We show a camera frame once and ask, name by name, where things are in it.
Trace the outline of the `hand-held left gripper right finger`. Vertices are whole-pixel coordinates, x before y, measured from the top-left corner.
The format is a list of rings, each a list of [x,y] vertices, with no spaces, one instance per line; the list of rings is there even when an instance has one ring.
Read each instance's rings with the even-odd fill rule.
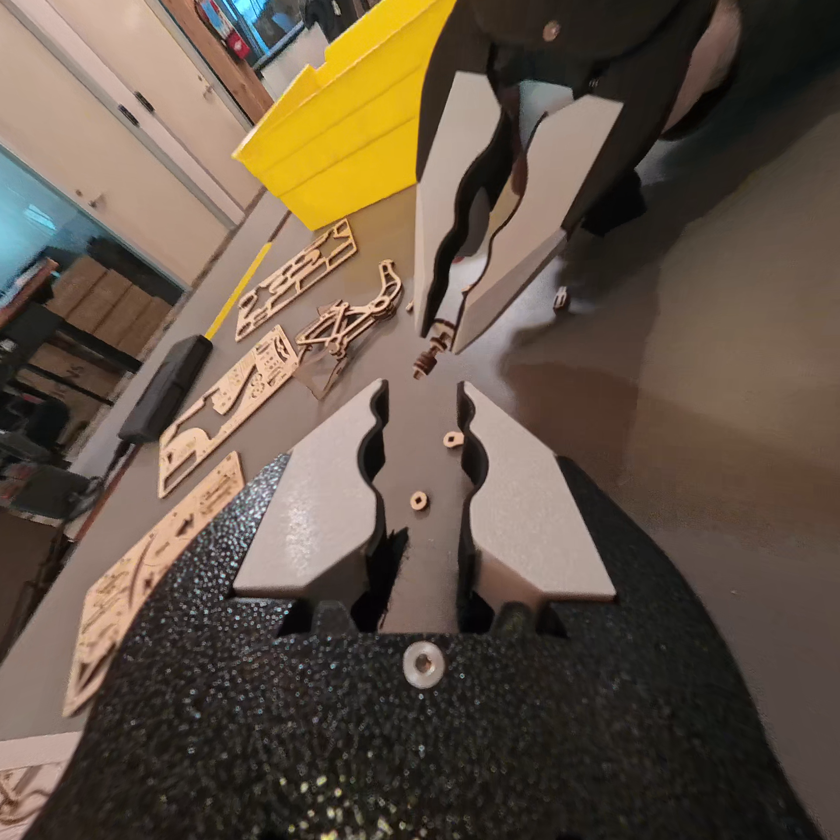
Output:
[[[612,602],[616,588],[555,453],[471,383],[458,385],[469,588],[487,604]]]

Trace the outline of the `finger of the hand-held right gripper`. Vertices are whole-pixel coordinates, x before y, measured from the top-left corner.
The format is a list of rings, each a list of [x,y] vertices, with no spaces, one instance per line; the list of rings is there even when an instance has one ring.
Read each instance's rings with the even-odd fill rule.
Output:
[[[455,354],[498,320],[564,243],[564,219],[622,109],[619,101],[581,98],[536,127],[524,193],[493,235],[485,269],[465,294]]]
[[[510,121],[490,80],[457,71],[423,175],[416,184],[414,317],[428,335],[445,299],[450,269],[470,236],[480,191],[507,180]]]

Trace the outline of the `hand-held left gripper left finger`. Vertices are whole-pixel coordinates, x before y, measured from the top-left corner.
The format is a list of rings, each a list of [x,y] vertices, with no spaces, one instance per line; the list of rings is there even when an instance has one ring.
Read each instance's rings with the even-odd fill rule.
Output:
[[[373,478],[384,465],[389,385],[376,379],[290,451],[234,579],[243,597],[357,601],[385,532]]]

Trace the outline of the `small wooden axle assembly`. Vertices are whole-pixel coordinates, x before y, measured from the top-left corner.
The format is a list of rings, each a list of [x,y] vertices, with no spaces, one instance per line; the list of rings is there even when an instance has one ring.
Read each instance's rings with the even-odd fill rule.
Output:
[[[413,378],[420,381],[434,370],[438,356],[453,350],[457,333],[456,325],[446,319],[436,318],[429,326],[428,346],[413,363]]]

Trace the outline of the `wooden parts sheet with cut-outs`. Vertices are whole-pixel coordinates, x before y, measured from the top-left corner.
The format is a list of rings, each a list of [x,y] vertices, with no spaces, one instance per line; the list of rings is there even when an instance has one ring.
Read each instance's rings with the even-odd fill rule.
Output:
[[[159,438],[157,497],[163,499],[277,394],[299,367],[298,352],[277,325],[185,409]],[[209,406],[223,418],[214,436],[193,424]]]

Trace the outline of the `person's right hand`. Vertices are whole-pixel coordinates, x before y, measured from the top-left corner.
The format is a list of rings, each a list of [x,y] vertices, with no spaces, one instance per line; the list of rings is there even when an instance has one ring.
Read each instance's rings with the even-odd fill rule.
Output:
[[[660,139],[679,140],[699,128],[732,84],[742,40],[742,14],[738,2],[719,1],[689,61]]]

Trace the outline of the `yellow plastic bin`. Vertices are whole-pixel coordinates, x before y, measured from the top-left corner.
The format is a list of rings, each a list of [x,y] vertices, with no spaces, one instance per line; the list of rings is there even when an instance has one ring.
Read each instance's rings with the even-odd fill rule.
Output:
[[[298,73],[233,152],[316,231],[416,183],[426,70],[454,1],[384,1]]]

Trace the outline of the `black power adapter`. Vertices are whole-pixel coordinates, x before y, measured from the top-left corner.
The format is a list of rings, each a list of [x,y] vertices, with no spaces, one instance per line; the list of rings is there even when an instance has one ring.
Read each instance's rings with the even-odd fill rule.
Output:
[[[195,334],[173,344],[139,401],[119,430],[127,445],[157,441],[172,425],[213,349],[210,339]]]

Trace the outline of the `yellow tape strip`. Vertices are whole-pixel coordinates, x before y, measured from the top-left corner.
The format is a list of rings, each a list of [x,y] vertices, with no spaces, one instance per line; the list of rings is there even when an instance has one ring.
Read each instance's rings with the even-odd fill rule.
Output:
[[[254,274],[257,272],[261,263],[264,261],[264,259],[270,252],[273,244],[273,241],[270,240],[262,246],[256,257],[251,262],[250,266],[247,268],[244,275],[240,278],[236,287],[229,294],[226,302],[221,307],[215,319],[204,333],[204,338],[207,341],[211,342],[215,338],[217,332],[221,329],[228,315],[234,309],[235,305],[237,305],[239,299],[244,296],[245,290],[248,287],[249,282],[252,280]]]

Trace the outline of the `stack of cardboard boxes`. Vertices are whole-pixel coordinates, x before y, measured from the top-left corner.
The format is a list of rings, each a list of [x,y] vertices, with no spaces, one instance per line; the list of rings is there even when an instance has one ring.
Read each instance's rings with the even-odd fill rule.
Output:
[[[51,283],[45,306],[72,327],[139,358],[173,308],[149,288],[78,255]]]

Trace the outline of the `white cabinet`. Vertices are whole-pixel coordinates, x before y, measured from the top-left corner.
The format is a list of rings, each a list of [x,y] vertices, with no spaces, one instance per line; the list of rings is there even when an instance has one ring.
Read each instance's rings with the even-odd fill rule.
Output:
[[[181,287],[260,193],[250,130],[161,2],[2,1],[2,152]]]

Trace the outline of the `open instruction booklet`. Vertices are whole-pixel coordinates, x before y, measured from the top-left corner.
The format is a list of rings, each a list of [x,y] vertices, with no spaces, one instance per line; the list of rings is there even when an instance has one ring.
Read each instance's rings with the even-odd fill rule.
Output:
[[[22,838],[57,787],[80,731],[1,741],[1,838]]]

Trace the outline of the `wooden model frame assembly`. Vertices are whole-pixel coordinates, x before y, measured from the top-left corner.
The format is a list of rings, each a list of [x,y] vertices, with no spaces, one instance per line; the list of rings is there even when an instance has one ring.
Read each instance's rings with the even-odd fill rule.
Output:
[[[389,319],[396,313],[403,295],[403,281],[396,272],[393,259],[384,259],[378,265],[381,288],[369,302],[352,306],[338,299],[318,308],[318,317],[300,331],[295,343],[300,351],[295,378],[299,379],[322,402],[330,393],[344,367],[353,341],[364,335],[376,323]],[[319,386],[312,378],[310,368],[326,357],[333,359],[333,367],[326,383]]]

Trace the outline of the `mostly empty wooden sheet frame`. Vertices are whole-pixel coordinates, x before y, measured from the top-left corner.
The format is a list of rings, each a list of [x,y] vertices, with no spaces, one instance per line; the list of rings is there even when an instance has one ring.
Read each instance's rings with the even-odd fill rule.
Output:
[[[358,250],[345,217],[316,237],[238,301],[234,340],[239,343],[297,300]]]

